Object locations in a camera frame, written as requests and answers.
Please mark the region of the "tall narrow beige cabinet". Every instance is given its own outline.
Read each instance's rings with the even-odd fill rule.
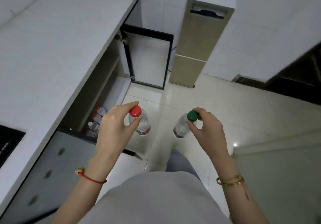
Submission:
[[[235,6],[235,0],[187,0],[170,83],[193,87]]]

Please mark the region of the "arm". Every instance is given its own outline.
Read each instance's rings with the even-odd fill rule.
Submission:
[[[114,106],[103,116],[96,154],[85,168],[86,176],[100,182],[107,178],[139,125],[140,118],[136,118],[129,126],[124,124],[128,111],[136,105],[138,101]],[[102,184],[81,177],[66,201],[57,210],[51,224],[78,223],[95,205],[101,187]]]
[[[223,181],[226,180],[226,183],[236,182],[236,179],[231,178],[239,175],[239,172],[233,158],[227,151],[222,123],[212,113],[206,112],[203,108],[194,108],[193,110],[199,113],[199,119],[203,121],[203,127],[198,129],[193,123],[187,121],[189,128],[200,146],[210,157],[219,178]],[[268,223],[244,183],[234,187],[223,185],[223,191],[234,224]]]

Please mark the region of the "red string bracelet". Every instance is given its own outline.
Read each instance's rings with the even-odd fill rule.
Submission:
[[[91,179],[90,177],[86,176],[86,175],[84,174],[84,172],[85,172],[85,168],[83,168],[83,167],[78,168],[77,170],[75,170],[75,173],[76,173],[77,175],[80,175],[80,176],[82,176],[82,177],[86,178],[87,180],[92,181],[92,182],[94,182],[94,183],[104,184],[104,183],[107,182],[107,180],[105,180],[105,181],[103,181],[103,182],[100,182],[100,181],[96,181],[96,180],[94,180],[94,179]]]

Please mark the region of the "water bottle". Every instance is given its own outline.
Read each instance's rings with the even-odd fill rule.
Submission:
[[[106,110],[101,106],[96,106],[96,111],[102,117],[106,115]]]
[[[96,122],[89,122],[88,123],[88,128],[95,131],[96,133],[98,133],[99,131],[99,124]]]
[[[150,124],[147,118],[147,113],[140,106],[135,106],[129,111],[129,123],[132,123],[135,118],[141,116],[141,120],[136,129],[139,135],[147,135],[150,132]]]
[[[101,120],[102,120],[102,117],[101,117],[99,114],[97,114],[97,113],[93,113],[93,114],[92,114],[92,118],[93,118],[94,121],[95,121],[96,123],[98,123],[98,124],[100,124],[100,122],[101,122]]]
[[[87,136],[93,137],[93,138],[98,136],[97,133],[95,133],[94,131],[92,131],[90,129],[84,129],[83,133],[86,134]]]
[[[179,118],[173,129],[174,135],[180,139],[184,138],[187,135],[187,133],[191,131],[186,121],[189,120],[196,125],[197,119],[198,113],[195,111],[190,111],[189,113],[183,114]]]

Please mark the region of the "blue pants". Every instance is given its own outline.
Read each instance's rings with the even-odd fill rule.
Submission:
[[[200,180],[191,163],[177,149],[172,150],[165,172],[188,172]]]

